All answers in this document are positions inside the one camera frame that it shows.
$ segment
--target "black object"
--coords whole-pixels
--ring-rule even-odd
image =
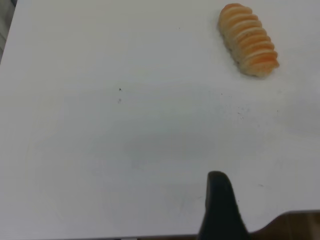
[[[241,219],[231,182],[226,174],[208,174],[205,215],[197,240],[250,240]]]
[[[18,0],[11,0],[11,3],[13,4],[13,6],[16,6],[16,5],[17,5],[17,1],[18,1]]]

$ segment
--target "white surface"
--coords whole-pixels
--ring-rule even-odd
[[[20,1],[0,65],[0,238],[196,234],[213,170],[250,231],[319,209],[320,2],[240,2],[279,53],[265,80],[223,46],[226,0]]]

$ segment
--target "bread roll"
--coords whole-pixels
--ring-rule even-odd
[[[264,77],[279,67],[275,46],[251,8],[239,3],[226,5],[218,26],[241,72]]]

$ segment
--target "ridged bread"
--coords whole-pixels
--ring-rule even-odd
[[[251,8],[239,3],[226,5],[220,13],[218,27],[244,74],[264,77],[279,67],[275,46]]]

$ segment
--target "orange bread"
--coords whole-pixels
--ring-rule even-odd
[[[239,3],[226,5],[218,26],[225,45],[244,74],[264,77],[279,67],[275,46],[251,8]]]

